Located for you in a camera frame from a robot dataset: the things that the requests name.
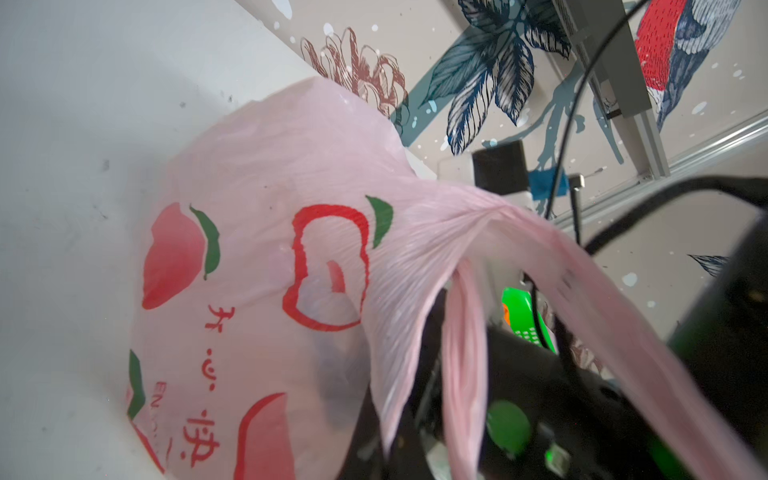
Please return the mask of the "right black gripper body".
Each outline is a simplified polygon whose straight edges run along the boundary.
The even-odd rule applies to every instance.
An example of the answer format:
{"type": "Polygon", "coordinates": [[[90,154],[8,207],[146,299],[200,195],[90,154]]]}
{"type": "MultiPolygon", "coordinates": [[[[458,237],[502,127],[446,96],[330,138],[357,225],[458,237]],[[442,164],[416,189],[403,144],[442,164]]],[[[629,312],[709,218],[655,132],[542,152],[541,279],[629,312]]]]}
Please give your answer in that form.
{"type": "Polygon", "coordinates": [[[375,295],[373,351],[345,479],[596,479],[600,425],[551,353],[488,327],[474,287],[375,295]]]}

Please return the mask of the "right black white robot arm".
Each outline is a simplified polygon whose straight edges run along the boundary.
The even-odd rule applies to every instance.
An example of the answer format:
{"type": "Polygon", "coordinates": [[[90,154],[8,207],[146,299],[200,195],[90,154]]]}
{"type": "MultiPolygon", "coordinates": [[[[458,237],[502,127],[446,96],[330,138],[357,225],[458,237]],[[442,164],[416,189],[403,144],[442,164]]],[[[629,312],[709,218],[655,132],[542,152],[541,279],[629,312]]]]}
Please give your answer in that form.
{"type": "Polygon", "coordinates": [[[692,178],[586,245],[472,188],[397,219],[371,268],[371,382],[339,477],[428,479],[431,436],[456,479],[765,478],[766,220],[665,341],[592,260],[703,191],[767,205],[763,178],[692,178]]]}

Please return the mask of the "green plastic basket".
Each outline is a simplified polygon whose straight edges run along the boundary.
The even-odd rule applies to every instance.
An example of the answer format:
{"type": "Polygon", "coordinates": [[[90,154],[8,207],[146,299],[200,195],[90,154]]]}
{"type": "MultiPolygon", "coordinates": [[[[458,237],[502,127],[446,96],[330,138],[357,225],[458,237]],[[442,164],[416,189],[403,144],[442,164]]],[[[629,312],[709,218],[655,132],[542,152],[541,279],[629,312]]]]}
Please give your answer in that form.
{"type": "Polygon", "coordinates": [[[535,309],[528,291],[505,288],[501,300],[504,321],[516,336],[553,353],[557,352],[553,334],[535,309]]]}

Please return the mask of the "pink plastic bag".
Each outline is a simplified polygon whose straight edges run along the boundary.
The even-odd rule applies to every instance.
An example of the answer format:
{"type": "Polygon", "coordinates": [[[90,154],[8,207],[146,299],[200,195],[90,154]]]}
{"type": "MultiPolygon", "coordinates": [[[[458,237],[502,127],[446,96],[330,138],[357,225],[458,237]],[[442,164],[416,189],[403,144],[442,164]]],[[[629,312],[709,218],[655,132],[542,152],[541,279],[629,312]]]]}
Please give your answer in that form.
{"type": "Polygon", "coordinates": [[[156,467],[342,479],[371,382],[373,261],[397,219],[443,211],[455,188],[487,192],[418,177],[393,125],[321,77],[172,160],[143,235],[129,359],[127,415],[156,467]]]}

